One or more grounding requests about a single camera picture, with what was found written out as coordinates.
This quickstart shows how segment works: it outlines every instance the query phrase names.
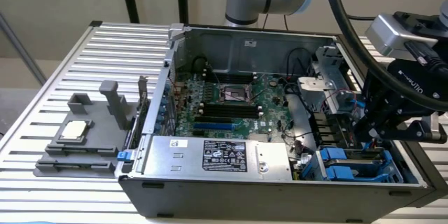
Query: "power supply label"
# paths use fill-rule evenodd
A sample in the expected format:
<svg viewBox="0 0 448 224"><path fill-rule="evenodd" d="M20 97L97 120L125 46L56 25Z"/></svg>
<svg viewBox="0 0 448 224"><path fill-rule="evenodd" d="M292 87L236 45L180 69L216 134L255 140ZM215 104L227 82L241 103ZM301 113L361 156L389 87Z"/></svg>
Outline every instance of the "power supply label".
<svg viewBox="0 0 448 224"><path fill-rule="evenodd" d="M247 172L244 142L204 141L203 169L215 172Z"/></svg>

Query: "aluminum extrusion table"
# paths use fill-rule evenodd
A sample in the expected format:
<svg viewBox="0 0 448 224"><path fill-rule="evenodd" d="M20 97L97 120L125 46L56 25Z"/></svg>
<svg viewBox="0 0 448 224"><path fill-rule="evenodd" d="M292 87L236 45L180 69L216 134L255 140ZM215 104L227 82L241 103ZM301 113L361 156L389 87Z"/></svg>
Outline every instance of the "aluminum extrusion table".
<svg viewBox="0 0 448 224"><path fill-rule="evenodd" d="M145 219L115 179L35 177L35 162L64 121L73 92L103 101L103 80L119 82L119 93L137 101L137 79L148 91L168 50L169 26L103 23L89 27L0 142L0 222L63 223L225 223L213 220ZM361 38L377 61L388 61ZM448 118L440 122L448 131ZM448 180L448 143L421 144ZM448 197L424 208L401 208L376 224L448 223Z"/></svg>

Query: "blue latch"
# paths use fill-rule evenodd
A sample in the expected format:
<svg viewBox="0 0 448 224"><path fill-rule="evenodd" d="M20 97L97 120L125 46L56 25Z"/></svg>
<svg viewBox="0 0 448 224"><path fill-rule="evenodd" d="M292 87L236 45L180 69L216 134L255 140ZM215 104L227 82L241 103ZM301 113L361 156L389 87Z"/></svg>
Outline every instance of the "blue latch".
<svg viewBox="0 0 448 224"><path fill-rule="evenodd" d="M119 152L117 161L131 162L131 152Z"/></svg>
<svg viewBox="0 0 448 224"><path fill-rule="evenodd" d="M347 166L331 166L325 171L328 179L333 181L383 182L388 177L387 174L379 174L373 178L353 177L352 170Z"/></svg>
<svg viewBox="0 0 448 224"><path fill-rule="evenodd" d="M331 159L347 159L344 149L341 148L324 148L320 151L320 156L325 161Z"/></svg>

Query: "white wall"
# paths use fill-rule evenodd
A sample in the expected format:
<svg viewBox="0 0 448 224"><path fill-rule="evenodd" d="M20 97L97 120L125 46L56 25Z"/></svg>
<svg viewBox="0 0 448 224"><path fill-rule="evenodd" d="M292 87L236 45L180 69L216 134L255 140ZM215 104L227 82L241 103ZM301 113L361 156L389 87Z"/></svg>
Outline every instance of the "white wall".
<svg viewBox="0 0 448 224"><path fill-rule="evenodd" d="M177 0L136 0L143 23L179 22ZM443 0L343 0L353 15L376 15L403 10L437 14ZM220 25L225 0L189 0L192 24ZM39 59L63 59L91 20L128 22L124 0L0 0L0 11L7 17L31 55ZM288 17L292 30L339 33L328 1L313 0L307 12ZM355 22L360 33L368 23ZM283 17L269 15L267 28L284 29ZM0 57L15 57L9 42L0 35Z"/></svg>

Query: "capacitor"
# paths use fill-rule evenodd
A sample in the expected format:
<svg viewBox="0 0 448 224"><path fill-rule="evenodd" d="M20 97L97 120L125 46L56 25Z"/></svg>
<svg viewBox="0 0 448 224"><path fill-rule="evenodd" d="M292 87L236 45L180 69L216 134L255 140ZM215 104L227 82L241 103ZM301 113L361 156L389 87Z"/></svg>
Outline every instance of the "capacitor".
<svg viewBox="0 0 448 224"><path fill-rule="evenodd" d="M155 126L153 127L153 131L161 130L161 125L159 123L156 123L153 126Z"/></svg>
<svg viewBox="0 0 448 224"><path fill-rule="evenodd" d="M281 131L281 121L277 121L277 131Z"/></svg>
<svg viewBox="0 0 448 224"><path fill-rule="evenodd" d="M161 98L160 100L160 106L165 106L167 105L167 98Z"/></svg>
<svg viewBox="0 0 448 224"><path fill-rule="evenodd" d="M167 108L163 106L159 108L159 114L164 114L167 112Z"/></svg>
<svg viewBox="0 0 448 224"><path fill-rule="evenodd" d="M156 116L156 123L160 123L163 121L163 116L161 115L157 115Z"/></svg>
<svg viewBox="0 0 448 224"><path fill-rule="evenodd" d="M277 87L277 82L275 80L271 80L269 81L269 86L273 87L273 88Z"/></svg>
<svg viewBox="0 0 448 224"><path fill-rule="evenodd" d="M275 104L276 106L279 106L279 104L280 104L280 98L279 98L279 97L273 97L273 98L272 98L272 102L273 102L273 104Z"/></svg>

